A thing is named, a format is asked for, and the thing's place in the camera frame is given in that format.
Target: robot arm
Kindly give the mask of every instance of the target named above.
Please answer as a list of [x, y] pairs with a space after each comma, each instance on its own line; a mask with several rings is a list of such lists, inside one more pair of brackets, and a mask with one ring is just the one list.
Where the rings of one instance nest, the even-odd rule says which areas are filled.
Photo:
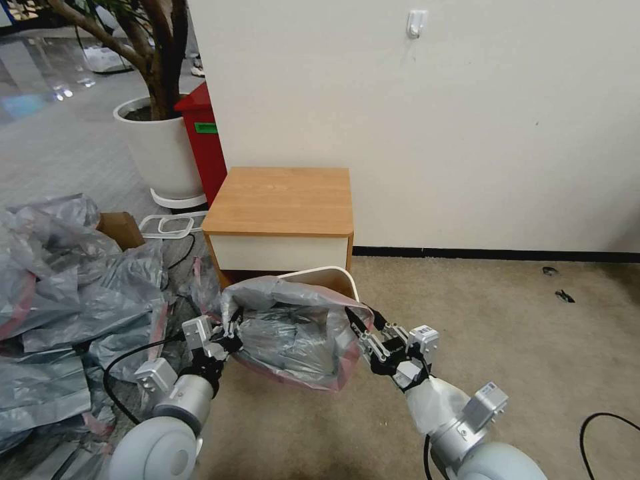
[[389, 376], [405, 394], [416, 427], [426, 437], [427, 474], [431, 444], [433, 462], [449, 480], [546, 480], [535, 462], [515, 447], [483, 443], [509, 399], [494, 382], [469, 398], [432, 376], [439, 343], [436, 330], [422, 325], [407, 332], [373, 310], [374, 327], [384, 338], [380, 341], [352, 310], [345, 310], [371, 371]]
[[[434, 464], [449, 480], [546, 480], [520, 450], [504, 443], [483, 443], [489, 424], [504, 412], [508, 400], [496, 384], [488, 382], [469, 398], [432, 376], [439, 342], [436, 330], [422, 325], [407, 332], [374, 311], [381, 341], [352, 310], [345, 310], [371, 371], [389, 376], [405, 394], [416, 427], [427, 439], [425, 462], [430, 443]], [[212, 327], [207, 316], [183, 323], [193, 364], [179, 377], [162, 358], [136, 371], [154, 405], [152, 418], [134, 427], [116, 448], [109, 470], [112, 480], [191, 478], [202, 443], [199, 434], [225, 362], [230, 353], [242, 348], [235, 335], [235, 317], [227, 330]]]
[[182, 324], [193, 362], [180, 376], [163, 358], [147, 361], [135, 372], [153, 405], [151, 418], [136, 425], [120, 441], [109, 466], [111, 480], [187, 480], [200, 452], [200, 432], [219, 389], [238, 338], [212, 327], [206, 315]]

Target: black baseboard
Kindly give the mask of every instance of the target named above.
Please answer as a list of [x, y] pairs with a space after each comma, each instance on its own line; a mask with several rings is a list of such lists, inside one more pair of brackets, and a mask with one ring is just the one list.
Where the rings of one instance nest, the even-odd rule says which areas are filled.
[[460, 258], [488, 260], [588, 261], [640, 263], [640, 253], [548, 250], [432, 249], [412, 247], [354, 247], [354, 255], [368, 257]]

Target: plastic bag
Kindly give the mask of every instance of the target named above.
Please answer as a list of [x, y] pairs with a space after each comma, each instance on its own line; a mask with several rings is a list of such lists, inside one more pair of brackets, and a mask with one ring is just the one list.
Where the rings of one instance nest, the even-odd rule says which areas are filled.
[[56, 350], [0, 357], [0, 435], [54, 423], [91, 408], [80, 357]]
[[77, 269], [36, 281], [0, 255], [0, 340], [80, 312]]
[[1, 220], [11, 258], [38, 278], [121, 251], [95, 229], [97, 206], [82, 194], [10, 207]]
[[64, 197], [46, 197], [33, 203], [12, 205], [8, 212], [17, 213], [22, 208], [30, 207], [62, 221], [95, 229], [100, 223], [100, 210], [95, 202], [84, 193], [66, 195]]
[[22, 480], [107, 480], [111, 454], [108, 443], [63, 442]]
[[107, 439], [115, 427], [113, 402], [107, 395], [103, 385], [103, 370], [100, 367], [87, 367], [85, 374], [91, 395], [91, 410], [75, 417], [62, 420], [38, 428], [40, 435], [56, 435], [59, 433], [91, 432], [101, 439]]
[[[154, 313], [148, 313], [135, 324], [128, 325], [121, 331], [94, 340], [89, 346], [90, 356], [106, 369], [117, 357], [151, 342], [162, 340], [167, 324], [166, 304], [158, 306]], [[109, 371], [118, 380], [135, 382], [134, 373], [146, 360], [159, 356], [160, 347], [147, 349], [120, 360]]]
[[96, 281], [79, 288], [81, 311], [24, 332], [25, 351], [76, 345], [116, 331], [122, 333], [124, 327], [139, 327], [141, 319], [151, 325], [153, 315], [150, 313], [166, 314], [166, 302], [160, 290], [160, 242], [148, 242], [85, 264], [82, 275], [90, 277], [92, 265], [97, 266], [100, 275]]
[[220, 282], [210, 257], [194, 257], [180, 293], [191, 298], [200, 315], [220, 316]]
[[284, 383], [340, 390], [360, 356], [345, 306], [370, 326], [373, 312], [325, 287], [260, 277], [222, 292], [223, 325], [243, 308], [235, 358]]

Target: black power cord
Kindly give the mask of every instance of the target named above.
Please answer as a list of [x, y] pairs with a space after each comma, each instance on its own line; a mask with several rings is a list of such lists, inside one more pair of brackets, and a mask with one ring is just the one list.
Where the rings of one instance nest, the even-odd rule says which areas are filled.
[[109, 398], [113, 400], [114, 404], [122, 411], [122, 413], [124, 413], [129, 418], [129, 420], [131, 420], [134, 424], [138, 425], [140, 423], [140, 420], [138, 420], [138, 418], [134, 414], [132, 414], [131, 411], [113, 393], [113, 390], [111, 389], [111, 386], [109, 384], [109, 372], [111, 371], [111, 369], [116, 363], [118, 363], [122, 359], [130, 357], [134, 353], [138, 353], [138, 352], [141, 352], [142, 350], [147, 350], [152, 347], [157, 347], [158, 345], [163, 345], [168, 342], [184, 340], [184, 339], [185, 339], [184, 333], [180, 332], [180, 333], [176, 333], [175, 335], [172, 335], [171, 337], [167, 337], [164, 340], [159, 340], [156, 342], [149, 343], [148, 345], [142, 345], [141, 347], [134, 348], [133, 350], [128, 351], [120, 355], [115, 360], [113, 360], [109, 364], [109, 366], [105, 369], [104, 376], [102, 377], [102, 384], [105, 388], [105, 392], [107, 392], [107, 395], [109, 396]]
[[593, 472], [591, 471], [591, 466], [589, 465], [589, 460], [587, 459], [587, 452], [585, 451], [585, 432], [587, 431], [587, 426], [588, 424], [598, 418], [598, 417], [612, 417], [615, 419], [618, 419], [620, 421], [623, 421], [624, 423], [626, 423], [627, 425], [635, 428], [636, 430], [640, 431], [640, 427], [638, 425], [636, 425], [634, 422], [632, 422], [631, 420], [628, 420], [624, 417], [621, 417], [620, 415], [616, 415], [615, 413], [609, 413], [609, 412], [597, 412], [597, 413], [592, 413], [590, 416], [588, 416], [584, 422], [582, 422], [582, 426], [580, 427], [580, 454], [582, 455], [582, 461], [585, 463], [585, 468], [587, 469], [587, 474], [589, 474], [589, 478], [590, 480], [595, 480], [595, 476], [593, 475]]
[[[172, 264], [170, 264], [170, 266], [168, 266], [167, 268], [167, 272], [173, 268], [176, 268], [178, 265], [180, 265], [182, 262], [184, 262], [184, 260], [187, 259], [187, 257], [191, 254], [192, 250], [193, 250], [193, 246], [195, 245], [195, 235], [190, 233], [188, 234], [188, 236], [191, 237], [191, 245], [189, 246], [189, 250], [187, 250], [187, 252], [180, 257], [180, 259], [176, 260], [175, 262], [173, 262]], [[167, 289], [167, 287], [169, 286], [169, 279], [167, 278], [167, 284], [164, 287], [160, 287], [160, 290], [164, 291]]]
[[431, 477], [431, 472], [429, 471], [429, 442], [430, 441], [431, 439], [427, 435], [425, 437], [425, 451], [424, 451], [425, 475], [427, 477], [427, 480], [433, 480], [433, 478]]

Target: white plant pot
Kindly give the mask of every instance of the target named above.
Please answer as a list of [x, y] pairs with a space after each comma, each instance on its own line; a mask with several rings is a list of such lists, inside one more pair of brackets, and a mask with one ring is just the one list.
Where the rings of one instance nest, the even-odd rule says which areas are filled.
[[153, 200], [176, 209], [205, 203], [207, 198], [182, 117], [158, 121], [124, 118], [128, 112], [148, 104], [148, 97], [124, 102], [113, 110], [113, 117], [126, 136], [135, 166], [150, 186]]

